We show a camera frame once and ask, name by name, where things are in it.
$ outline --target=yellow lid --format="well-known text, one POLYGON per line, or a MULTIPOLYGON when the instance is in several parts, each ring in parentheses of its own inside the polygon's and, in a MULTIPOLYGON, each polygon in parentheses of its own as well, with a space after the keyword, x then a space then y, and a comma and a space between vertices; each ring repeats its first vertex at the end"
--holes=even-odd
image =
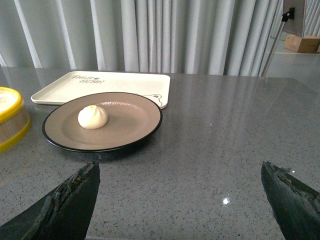
POLYGON ((23 106, 24 100, 18 91, 0 86, 0 124, 11 119, 23 106))

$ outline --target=brown plate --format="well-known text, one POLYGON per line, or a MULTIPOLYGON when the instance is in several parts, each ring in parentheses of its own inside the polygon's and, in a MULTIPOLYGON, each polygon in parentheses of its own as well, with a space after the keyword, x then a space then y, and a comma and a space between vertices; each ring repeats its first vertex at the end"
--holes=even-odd
POLYGON ((53 145, 77 152, 104 152, 134 144, 161 125, 162 111, 146 97, 125 92, 104 92, 69 101, 44 120, 42 132, 53 145), (85 129, 79 112, 97 105, 108 114, 108 122, 98 129, 85 129))

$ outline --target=cartoon logo on tray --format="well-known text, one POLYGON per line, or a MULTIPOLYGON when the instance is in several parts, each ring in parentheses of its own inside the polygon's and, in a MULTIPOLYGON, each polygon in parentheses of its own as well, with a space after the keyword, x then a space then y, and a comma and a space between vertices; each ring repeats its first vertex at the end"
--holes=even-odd
POLYGON ((84 84, 101 84, 105 80, 99 80, 99 77, 94 77, 94 76, 81 76, 81 75, 75 75, 72 77, 72 79, 81 79, 79 83, 84 83, 84 84))
POLYGON ((160 94, 152 94, 152 95, 141 95, 147 99, 150 99, 153 102, 159 102, 158 105, 161 107, 162 106, 162 102, 160 101, 160 98, 162 98, 162 96, 160 94))

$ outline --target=table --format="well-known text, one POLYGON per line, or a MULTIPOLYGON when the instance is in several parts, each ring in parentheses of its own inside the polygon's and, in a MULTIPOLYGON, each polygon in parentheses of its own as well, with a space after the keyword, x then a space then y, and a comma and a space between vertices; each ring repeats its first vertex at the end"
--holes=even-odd
POLYGON ((0 155, 0 225, 89 161, 99 162, 101 183, 88 239, 284 239, 262 162, 320 190, 320 101, 294 79, 168 74, 157 132, 129 149, 81 153, 46 141, 42 123, 56 106, 30 100, 68 72, 0 70, 0 85, 21 93, 32 122, 0 155))

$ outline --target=yellow container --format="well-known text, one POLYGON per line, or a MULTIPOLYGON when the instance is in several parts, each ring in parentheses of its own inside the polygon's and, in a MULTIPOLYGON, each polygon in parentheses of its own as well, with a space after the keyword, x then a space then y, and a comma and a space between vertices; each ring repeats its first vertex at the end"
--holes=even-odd
POLYGON ((20 93, 0 87, 0 153, 19 142, 30 127, 30 116, 20 93))

